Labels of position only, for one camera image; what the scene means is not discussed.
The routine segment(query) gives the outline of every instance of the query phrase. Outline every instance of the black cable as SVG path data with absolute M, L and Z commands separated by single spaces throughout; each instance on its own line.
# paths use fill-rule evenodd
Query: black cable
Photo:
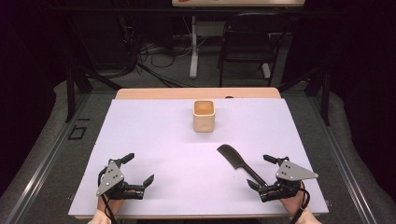
M 105 169 L 103 169 L 98 175 L 98 187 L 102 183 L 102 176 L 105 174 L 106 170 L 107 170 L 107 167 Z M 110 199 L 107 200 L 104 193 L 101 195 L 101 197 L 105 204 L 105 215 L 111 220 L 112 224 L 117 224 L 117 220 L 115 219 L 114 214 L 111 211 L 110 206 L 108 205 L 108 202 L 110 201 Z
M 180 88 L 181 87 L 192 87 L 192 88 L 195 88 L 192 85 L 188 85 L 188 84 L 179 82 L 177 80 L 174 80 L 174 79 L 172 79 L 170 77 L 165 77 L 163 75 L 160 75 L 160 74 L 152 71 L 151 69 L 149 69 L 148 67 L 146 67 L 142 63 L 138 63 L 137 66 L 141 67 L 142 69 L 146 70 L 147 72 L 149 72 L 150 74 L 152 74 L 153 76 L 158 78 L 162 83 L 164 83 L 168 87 L 180 87 Z
M 302 192 L 304 193 L 303 201 L 302 201 L 301 207 L 299 208 L 299 210 L 298 210 L 298 211 L 296 212 L 296 214 L 294 215 L 294 217 L 293 217 L 293 219 L 291 220 L 290 224 L 294 224 L 294 223 L 297 222 L 297 220 L 298 220 L 298 219 L 300 218 L 300 216 L 303 214 L 303 211 L 305 210 L 305 208 L 308 206 L 309 201 L 310 201 L 310 199 L 311 199 L 311 196 L 309 195 L 309 192 L 305 189 L 305 185 L 304 185 L 303 182 L 302 182 L 302 184 L 303 184 L 303 188 L 302 188 L 302 189 L 298 189 L 298 190 L 299 190 L 299 191 L 302 191 Z
M 117 220 L 116 220 L 116 218 L 114 217 L 114 214 L 113 214 L 113 212 L 111 211 L 110 206 L 108 205 L 108 202 L 110 201 L 110 199 L 107 200 L 106 197 L 105 197 L 105 194 L 102 194 L 101 196 L 102 196 L 103 202 L 105 203 L 105 214 L 106 214 L 106 216 L 111 220 L 111 223 L 112 223 L 112 224 L 117 224 Z

